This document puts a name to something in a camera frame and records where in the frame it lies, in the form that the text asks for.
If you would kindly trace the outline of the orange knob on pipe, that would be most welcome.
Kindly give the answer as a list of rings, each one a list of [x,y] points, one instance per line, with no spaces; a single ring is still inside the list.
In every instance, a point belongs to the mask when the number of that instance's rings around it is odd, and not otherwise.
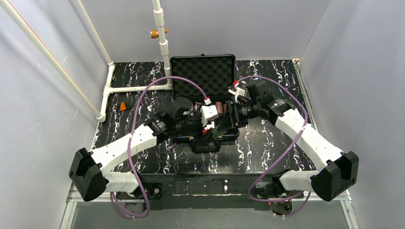
[[[150,31],[150,38],[151,39],[157,39],[160,37],[160,33],[158,30],[151,30]]]

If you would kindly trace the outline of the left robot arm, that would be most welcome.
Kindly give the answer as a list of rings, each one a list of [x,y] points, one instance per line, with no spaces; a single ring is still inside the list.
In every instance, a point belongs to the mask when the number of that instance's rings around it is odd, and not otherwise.
[[[140,124],[133,133],[92,151],[85,148],[76,151],[68,176],[85,202],[105,192],[133,193],[139,187],[136,174],[115,172],[113,169],[118,164],[180,131],[200,134],[218,116],[215,105],[204,103],[195,110],[190,100],[180,97],[166,110]]]

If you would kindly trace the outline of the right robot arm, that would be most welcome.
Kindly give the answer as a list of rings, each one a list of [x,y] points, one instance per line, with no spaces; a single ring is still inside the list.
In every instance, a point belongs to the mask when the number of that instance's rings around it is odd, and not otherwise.
[[[229,120],[232,128],[241,128],[250,119],[261,117],[288,135],[293,142],[274,165],[294,145],[311,159],[316,168],[313,171],[284,170],[272,176],[273,196],[296,190],[314,192],[324,201],[333,200],[356,184],[359,157],[353,151],[343,152],[308,124],[308,113],[299,101],[275,98],[266,85],[268,80],[257,76],[246,89],[239,87],[239,81],[229,86],[233,99],[227,102],[224,120]]]

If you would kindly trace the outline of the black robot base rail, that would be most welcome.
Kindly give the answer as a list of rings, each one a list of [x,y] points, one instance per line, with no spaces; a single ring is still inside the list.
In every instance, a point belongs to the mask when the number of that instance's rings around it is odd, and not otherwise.
[[[85,174],[69,172],[69,178],[85,202],[110,192],[122,203],[141,203],[145,193],[151,210],[178,208],[254,208],[267,207],[246,196],[258,174],[141,174],[143,188],[132,172]]]

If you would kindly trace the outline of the white pvc pipe frame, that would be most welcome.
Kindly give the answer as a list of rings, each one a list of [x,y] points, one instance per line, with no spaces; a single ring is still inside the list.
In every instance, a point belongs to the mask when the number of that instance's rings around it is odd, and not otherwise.
[[[83,67],[81,73],[90,75],[101,73],[111,79],[114,72],[114,63],[106,55],[101,39],[97,35],[81,1],[51,0],[49,3],[51,9],[42,9],[40,12],[46,14],[44,17],[45,24],[49,25],[51,29],[50,31],[43,31],[42,34],[50,35],[50,41],[59,39],[56,44],[62,45],[62,48],[56,48],[55,45],[47,47],[10,0],[2,0],[0,8],[12,19],[56,73],[63,78],[79,100],[84,102],[85,110],[92,113],[97,120],[104,120],[108,95],[119,92],[140,92],[144,90],[144,87],[112,88],[110,85],[104,84],[101,104],[93,103],[86,95],[85,90],[80,88],[76,78],[69,73],[69,64],[78,64],[78,66]]]

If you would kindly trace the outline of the orange black chip stack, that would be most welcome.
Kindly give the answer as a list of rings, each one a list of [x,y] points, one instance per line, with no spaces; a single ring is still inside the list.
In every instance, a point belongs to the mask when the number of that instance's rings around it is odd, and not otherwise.
[[[224,114],[224,105],[223,105],[223,103],[221,103],[221,102],[215,102],[215,107],[216,107],[216,110],[217,110],[217,112],[218,112],[218,114],[219,115],[223,115]]]

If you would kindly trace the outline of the orange black small clip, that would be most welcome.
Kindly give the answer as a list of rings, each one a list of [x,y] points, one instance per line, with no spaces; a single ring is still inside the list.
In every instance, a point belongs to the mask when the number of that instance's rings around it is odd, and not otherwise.
[[[120,112],[128,111],[132,108],[132,105],[129,102],[120,102],[117,105],[117,110]]]

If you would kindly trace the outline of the black poker set case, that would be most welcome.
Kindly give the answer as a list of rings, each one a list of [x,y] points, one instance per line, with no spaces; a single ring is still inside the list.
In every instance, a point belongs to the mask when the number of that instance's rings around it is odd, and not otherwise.
[[[228,87],[234,82],[237,75],[236,57],[233,54],[176,56],[170,59],[171,73],[174,76],[187,78],[200,86],[212,103],[221,102],[226,112],[226,102],[231,99]],[[219,125],[223,115],[210,122],[204,130]],[[194,153],[217,153],[223,144],[234,141],[239,136],[239,130],[229,130],[218,137],[215,142],[204,146],[197,146],[196,135],[174,137],[176,143],[188,144]]]

